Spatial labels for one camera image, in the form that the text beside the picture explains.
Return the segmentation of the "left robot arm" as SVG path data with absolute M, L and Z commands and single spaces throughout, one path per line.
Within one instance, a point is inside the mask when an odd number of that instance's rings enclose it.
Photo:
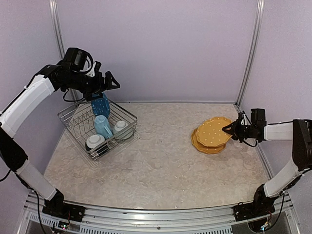
M 100 96 L 106 90 L 118 88 L 120 84 L 110 71 L 103 74 L 96 69 L 93 74 L 83 74 L 49 64 L 33 76 L 31 83 L 0 115 L 0 155 L 4 163 L 25 186 L 44 198 L 45 205 L 59 217 L 68 213 L 64 195 L 31 163 L 15 138 L 32 113 L 59 89 L 77 90 L 91 100 L 93 95 Z

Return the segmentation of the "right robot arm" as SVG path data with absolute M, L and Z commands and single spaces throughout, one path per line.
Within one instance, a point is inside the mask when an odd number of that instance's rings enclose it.
M 277 166 L 274 176 L 255 192 L 249 211 L 260 216 L 287 189 L 312 167 L 312 121 L 293 119 L 268 124 L 265 120 L 252 120 L 249 124 L 239 117 L 222 128 L 233 140 L 241 143 L 254 139 L 264 143 L 266 153 L 277 154 L 282 165 Z

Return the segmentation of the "yellow dotted plate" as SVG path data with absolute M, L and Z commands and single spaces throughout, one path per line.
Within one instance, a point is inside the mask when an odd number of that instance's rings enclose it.
M 222 152 L 226 148 L 226 144 L 223 144 L 219 147 L 207 147 L 202 145 L 197 141 L 196 137 L 197 128 L 193 130 L 193 133 L 191 134 L 191 142 L 192 145 L 201 153 L 207 154 L 207 155 L 214 155 Z
M 197 141 L 207 147 L 219 147 L 229 140 L 223 137 L 222 128 L 232 121 L 226 117 L 212 117 L 202 122 L 196 132 Z

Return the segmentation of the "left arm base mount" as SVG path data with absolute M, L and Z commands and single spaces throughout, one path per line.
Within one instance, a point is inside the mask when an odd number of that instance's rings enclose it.
M 85 210 L 83 206 L 65 203 L 63 193 L 56 189 L 51 200 L 44 200 L 42 212 L 68 221 L 82 222 Z

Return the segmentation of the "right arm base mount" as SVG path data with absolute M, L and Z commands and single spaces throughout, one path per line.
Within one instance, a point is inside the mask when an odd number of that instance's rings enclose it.
M 249 203 L 238 203 L 233 206 L 234 217 L 236 221 L 243 221 L 274 213 L 274 202 L 279 198 L 267 197 L 264 191 L 264 184 L 259 186 L 253 196 L 253 201 Z

